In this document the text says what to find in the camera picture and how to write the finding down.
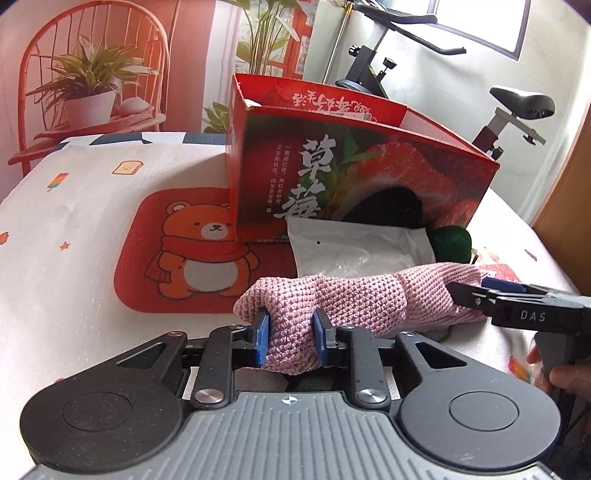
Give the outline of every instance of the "strawberry box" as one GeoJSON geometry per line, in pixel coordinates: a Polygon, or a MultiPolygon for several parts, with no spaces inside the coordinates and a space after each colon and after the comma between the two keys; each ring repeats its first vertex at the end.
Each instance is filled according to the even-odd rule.
{"type": "Polygon", "coordinates": [[[466,226],[499,164],[419,112],[301,80],[236,74],[226,171],[236,238],[287,240],[287,216],[340,220],[406,187],[423,225],[466,226]]]}

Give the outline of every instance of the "white tablecloth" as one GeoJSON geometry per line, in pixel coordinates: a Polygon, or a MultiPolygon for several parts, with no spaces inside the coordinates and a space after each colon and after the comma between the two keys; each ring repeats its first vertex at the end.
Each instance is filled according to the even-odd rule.
{"type": "MultiPolygon", "coordinates": [[[[142,200],[166,189],[225,188],[223,152],[221,145],[141,142],[67,147],[46,157],[0,205],[3,480],[16,480],[33,466],[18,419],[37,391],[169,330],[195,338],[235,321],[232,314],[138,312],[113,287],[142,200]],[[143,165],[133,175],[113,174],[129,160],[143,165]],[[48,189],[60,173],[69,175],[48,189]]],[[[469,230],[477,249],[494,252],[522,281],[573,288],[533,231],[493,191],[469,230]]],[[[521,349],[530,337],[517,339],[521,349]]],[[[448,345],[506,369],[515,341],[480,322],[455,328],[448,345]]],[[[256,381],[254,388],[265,388],[264,377],[256,381]]]]}

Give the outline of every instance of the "pink crocheted item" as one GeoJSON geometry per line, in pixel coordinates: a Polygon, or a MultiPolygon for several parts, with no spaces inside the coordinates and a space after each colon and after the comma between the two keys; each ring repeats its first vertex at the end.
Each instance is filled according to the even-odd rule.
{"type": "Polygon", "coordinates": [[[403,322],[433,326],[474,322],[483,318],[482,313],[455,305],[445,284],[479,286],[484,276],[474,265],[437,263],[362,278],[266,277],[238,299],[234,313],[252,323],[265,307],[271,315],[265,369],[296,375],[319,367],[310,325],[317,308],[324,308],[335,326],[362,326],[375,336],[403,322]]]}

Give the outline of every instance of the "black hole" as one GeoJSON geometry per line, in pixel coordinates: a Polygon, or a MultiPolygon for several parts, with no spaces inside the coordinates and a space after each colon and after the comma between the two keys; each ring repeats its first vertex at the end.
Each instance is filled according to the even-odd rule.
{"type": "Polygon", "coordinates": [[[157,343],[156,345],[152,345],[142,352],[136,353],[134,356],[130,356],[129,358],[122,360],[117,364],[117,366],[147,370],[148,368],[151,368],[152,365],[154,365],[158,357],[162,354],[162,352],[164,352],[165,348],[165,343],[157,343]]]}
{"type": "Polygon", "coordinates": [[[431,368],[455,368],[467,365],[463,360],[445,353],[429,343],[417,343],[417,349],[431,368]]]}

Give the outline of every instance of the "window frame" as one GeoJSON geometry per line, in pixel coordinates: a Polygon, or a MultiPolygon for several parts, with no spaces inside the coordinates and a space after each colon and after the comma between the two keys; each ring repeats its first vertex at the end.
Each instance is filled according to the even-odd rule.
{"type": "MultiPolygon", "coordinates": [[[[439,0],[429,0],[429,6],[427,7],[427,13],[437,15],[435,12],[437,11],[438,4],[439,4],[439,0]]],[[[457,30],[456,28],[447,27],[445,25],[440,25],[440,24],[435,24],[435,25],[430,24],[430,26],[435,27],[435,28],[439,28],[441,30],[445,30],[446,32],[453,33],[453,34],[458,35],[460,37],[467,38],[468,40],[472,40],[476,43],[484,45],[485,47],[492,48],[493,50],[497,51],[498,53],[502,53],[503,55],[506,55],[507,57],[517,61],[517,60],[519,60],[519,55],[521,54],[521,48],[523,47],[523,42],[525,39],[525,30],[527,29],[527,21],[530,17],[530,6],[531,6],[531,0],[525,0],[525,5],[524,5],[524,9],[523,9],[523,16],[521,17],[521,27],[519,28],[519,35],[517,37],[517,44],[515,45],[514,51],[507,50],[507,49],[502,48],[498,45],[495,45],[494,43],[491,43],[491,42],[486,41],[482,38],[479,38],[475,35],[463,32],[462,30],[457,30]]]]}

